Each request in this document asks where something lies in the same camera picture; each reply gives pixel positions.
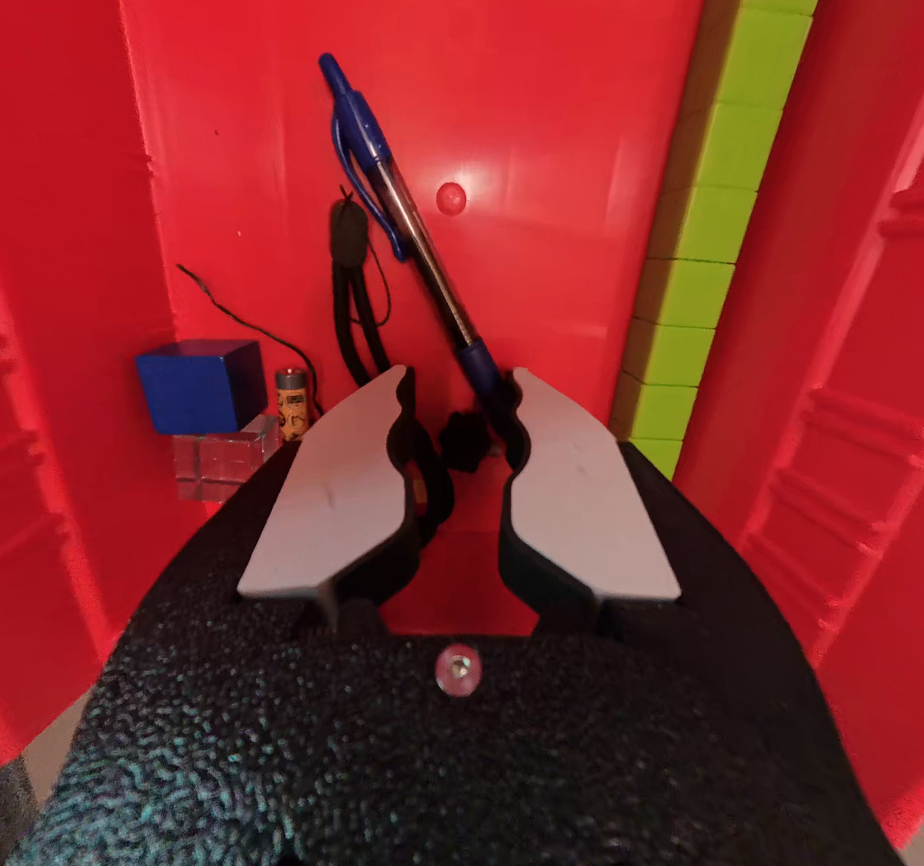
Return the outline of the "clear acrylic cube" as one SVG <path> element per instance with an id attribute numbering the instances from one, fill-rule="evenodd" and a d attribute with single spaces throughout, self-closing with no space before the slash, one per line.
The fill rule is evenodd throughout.
<path id="1" fill-rule="evenodd" d="M 179 499 L 223 504 L 281 443 L 279 423 L 259 414 L 235 433 L 176 434 L 171 438 Z"/>

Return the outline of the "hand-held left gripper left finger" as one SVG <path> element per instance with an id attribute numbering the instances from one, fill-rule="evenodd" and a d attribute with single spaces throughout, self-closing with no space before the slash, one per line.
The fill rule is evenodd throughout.
<path id="1" fill-rule="evenodd" d="M 338 620 L 337 585 L 413 521 L 408 484 L 387 444 L 414 410 L 413 370 L 397 365 L 301 438 L 238 581 L 241 597 L 305 598 L 326 621 Z"/>

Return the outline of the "red plastic bin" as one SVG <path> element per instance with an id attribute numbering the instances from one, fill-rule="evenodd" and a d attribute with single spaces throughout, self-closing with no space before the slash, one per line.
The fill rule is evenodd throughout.
<path id="1" fill-rule="evenodd" d="M 802 621 L 632 444 L 681 585 L 537 629 L 511 474 L 334 152 L 332 54 L 502 377 L 614 402 L 704 0 L 2 0 L 2 765 L 90 691 L 10 864 L 901 864 Z M 134 359 L 258 341 L 311 429 L 393 366 L 413 521 L 337 621 L 238 581 L 300 440 L 179 499 Z"/>

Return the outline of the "blue cube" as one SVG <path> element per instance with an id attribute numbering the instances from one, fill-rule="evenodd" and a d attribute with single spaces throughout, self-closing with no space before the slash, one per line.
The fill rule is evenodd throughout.
<path id="1" fill-rule="evenodd" d="M 258 341 L 176 341 L 134 363 L 161 435 L 237 433 L 269 405 Z"/>

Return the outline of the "small brown battery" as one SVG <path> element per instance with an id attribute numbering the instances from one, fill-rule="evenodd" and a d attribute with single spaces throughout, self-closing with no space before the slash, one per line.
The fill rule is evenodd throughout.
<path id="1" fill-rule="evenodd" d="M 312 422 L 308 373 L 303 367 L 290 366 L 276 371 L 274 381 L 281 440 L 298 441 Z"/>

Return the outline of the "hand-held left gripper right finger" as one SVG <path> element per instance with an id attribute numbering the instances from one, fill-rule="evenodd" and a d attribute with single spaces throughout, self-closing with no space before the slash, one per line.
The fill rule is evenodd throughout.
<path id="1" fill-rule="evenodd" d="M 525 368 L 510 383 L 505 588 L 537 629 L 598 629 L 615 606 L 675 605 L 681 585 L 612 432 Z"/>

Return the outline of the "blue ballpoint pen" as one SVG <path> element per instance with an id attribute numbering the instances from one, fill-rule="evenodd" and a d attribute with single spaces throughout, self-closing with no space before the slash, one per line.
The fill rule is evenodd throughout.
<path id="1" fill-rule="evenodd" d="M 456 297 L 432 236 L 394 160 L 385 134 L 362 93 L 330 53 L 318 61 L 333 98 L 331 137 L 346 178 L 384 231 L 395 257 L 410 260 L 430 295 L 456 360 L 514 468 L 525 443 L 514 421 L 514 387 L 502 377 L 465 307 Z"/>

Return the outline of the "green block bar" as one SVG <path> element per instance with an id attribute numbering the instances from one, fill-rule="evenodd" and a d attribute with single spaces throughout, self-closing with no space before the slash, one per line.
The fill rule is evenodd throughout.
<path id="1" fill-rule="evenodd" d="M 672 479 L 818 0 L 704 0 L 610 428 Z"/>

